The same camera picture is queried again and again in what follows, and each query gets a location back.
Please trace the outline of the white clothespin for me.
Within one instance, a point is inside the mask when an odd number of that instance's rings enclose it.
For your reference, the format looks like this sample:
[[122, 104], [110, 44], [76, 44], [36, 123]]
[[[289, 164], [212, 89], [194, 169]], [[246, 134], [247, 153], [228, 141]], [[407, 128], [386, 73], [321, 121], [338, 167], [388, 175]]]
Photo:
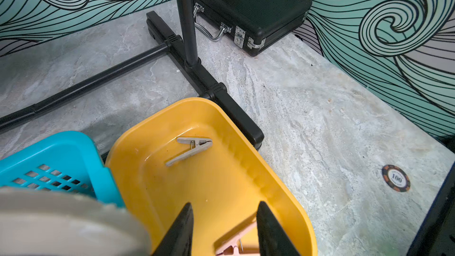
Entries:
[[213, 141], [209, 138], [203, 137], [178, 137], [177, 142], [189, 146], [189, 149], [177, 155], [175, 158], [167, 161], [165, 165], [167, 167], [173, 166], [174, 164], [186, 160], [194, 155], [197, 155], [203, 151], [208, 150], [213, 146]]

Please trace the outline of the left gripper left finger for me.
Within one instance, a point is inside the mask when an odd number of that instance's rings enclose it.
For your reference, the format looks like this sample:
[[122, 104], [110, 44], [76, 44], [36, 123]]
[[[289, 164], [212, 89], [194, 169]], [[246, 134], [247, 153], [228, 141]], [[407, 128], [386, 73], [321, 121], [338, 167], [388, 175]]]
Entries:
[[152, 255], [190, 256], [193, 228], [193, 207], [191, 203], [186, 203]]

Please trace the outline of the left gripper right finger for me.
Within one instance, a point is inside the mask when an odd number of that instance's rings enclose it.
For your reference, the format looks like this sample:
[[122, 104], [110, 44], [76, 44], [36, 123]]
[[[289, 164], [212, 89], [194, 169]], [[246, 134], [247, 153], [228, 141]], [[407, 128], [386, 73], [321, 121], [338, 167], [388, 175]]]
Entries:
[[257, 210], [257, 230], [261, 256], [300, 255], [264, 201], [260, 201]]

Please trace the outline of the pink wooden hanger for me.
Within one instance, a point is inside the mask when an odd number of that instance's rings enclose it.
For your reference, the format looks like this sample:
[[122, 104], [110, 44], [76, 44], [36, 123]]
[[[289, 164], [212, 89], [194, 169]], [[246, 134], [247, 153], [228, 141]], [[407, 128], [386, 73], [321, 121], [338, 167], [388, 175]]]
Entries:
[[125, 208], [81, 194], [1, 189], [3, 256], [150, 256], [145, 227]]

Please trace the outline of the pink clothespin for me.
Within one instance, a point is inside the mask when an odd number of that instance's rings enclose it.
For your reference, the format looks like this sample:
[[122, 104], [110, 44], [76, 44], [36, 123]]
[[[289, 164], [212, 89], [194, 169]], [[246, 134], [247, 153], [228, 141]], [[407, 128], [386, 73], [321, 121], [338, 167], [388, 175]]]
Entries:
[[241, 229], [234, 233], [229, 239], [223, 242], [215, 249], [216, 256], [259, 256], [259, 249], [255, 251], [245, 251], [242, 238], [251, 230], [257, 227], [257, 219], [253, 218], [247, 225], [243, 225]]

